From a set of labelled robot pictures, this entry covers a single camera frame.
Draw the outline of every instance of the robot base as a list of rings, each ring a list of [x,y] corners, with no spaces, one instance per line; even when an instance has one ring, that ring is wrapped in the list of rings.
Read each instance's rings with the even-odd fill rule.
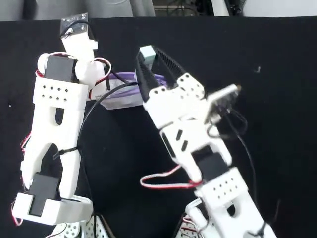
[[[101,219],[96,216],[96,235],[97,238],[111,238],[104,228]],[[51,235],[48,237],[54,238],[94,238],[94,216],[91,217],[89,222],[74,222],[74,223],[61,223],[56,225]]]

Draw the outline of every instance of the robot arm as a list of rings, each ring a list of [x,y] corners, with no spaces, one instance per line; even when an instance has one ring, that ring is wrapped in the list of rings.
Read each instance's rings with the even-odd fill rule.
[[[151,68],[155,58],[162,59],[177,78],[175,82],[167,82],[169,87],[158,85],[153,78]],[[276,237],[259,214],[238,169],[230,168],[232,158],[217,137],[217,127],[210,128],[209,119],[213,124],[221,119],[218,109],[230,108],[240,87],[233,84],[205,97],[205,90],[196,79],[151,46],[140,48],[136,76],[143,106],[172,160],[185,169],[193,182],[202,183],[196,187],[195,195],[204,203],[208,218],[198,209],[197,201],[186,208],[199,233],[205,238]],[[215,137],[208,136],[208,128]],[[233,216],[227,212],[232,204],[236,209]]]
[[[79,17],[87,15],[80,14],[62,22],[69,24]],[[87,27],[83,26],[76,25],[73,34],[62,39],[67,53],[39,57],[32,135],[21,163],[27,190],[16,197],[12,214],[17,218],[47,225],[90,220],[92,201],[74,195],[81,160],[77,140],[89,90],[105,72],[101,62],[93,61],[93,47],[89,44]],[[64,110],[60,125],[55,121],[58,108]],[[61,178],[41,174],[42,159],[52,143],[59,150]]]

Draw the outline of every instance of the purple object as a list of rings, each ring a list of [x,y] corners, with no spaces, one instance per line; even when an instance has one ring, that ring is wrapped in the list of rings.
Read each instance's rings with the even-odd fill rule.
[[[120,72],[120,73],[117,73],[117,75],[120,76],[121,78],[127,80],[128,82],[135,82],[133,72]],[[155,74],[154,77],[159,82],[160,85],[166,85],[166,81],[165,81],[164,76]],[[114,80],[114,79],[117,79],[117,78],[113,74],[110,74],[109,80]],[[121,97],[135,95],[138,93],[140,93],[140,90],[139,90],[139,87],[136,85],[136,87],[133,86],[133,88],[130,90],[127,90],[124,92],[119,91],[118,93],[111,94],[108,98],[121,98]]]

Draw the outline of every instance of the cable tie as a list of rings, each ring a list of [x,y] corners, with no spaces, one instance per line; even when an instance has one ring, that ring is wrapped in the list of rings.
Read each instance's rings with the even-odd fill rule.
[[[53,160],[57,159],[60,155],[66,154],[68,152],[72,152],[77,150],[77,146],[70,148],[70,149],[66,149],[66,150],[59,150],[56,154],[53,155]]]
[[[261,228],[258,230],[257,233],[251,233],[251,232],[248,232],[250,235],[254,236],[254,237],[260,237],[260,238],[263,238],[264,237],[264,228],[265,226],[267,225],[267,223],[264,221],[263,222],[263,225],[261,226]]]

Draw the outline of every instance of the black backdrop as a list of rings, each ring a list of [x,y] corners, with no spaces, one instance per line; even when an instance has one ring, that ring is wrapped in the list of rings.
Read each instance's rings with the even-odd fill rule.
[[[244,138],[255,161],[261,213],[270,219],[281,199],[273,225],[278,237],[314,231],[317,18],[114,18],[92,23],[99,55],[116,71],[133,71],[138,47],[153,44],[208,91],[241,84],[236,108],[249,121]],[[1,22],[0,29],[1,233],[41,238],[53,228],[31,222],[15,228],[9,206],[21,188],[19,143],[31,129],[37,58],[63,49],[59,21]],[[173,166],[143,108],[106,111],[98,106],[87,121],[83,144],[95,209],[115,235],[170,237],[194,197],[191,191],[140,187],[141,176]],[[243,147],[238,141],[227,146],[251,187]],[[82,175],[78,193],[88,195]]]

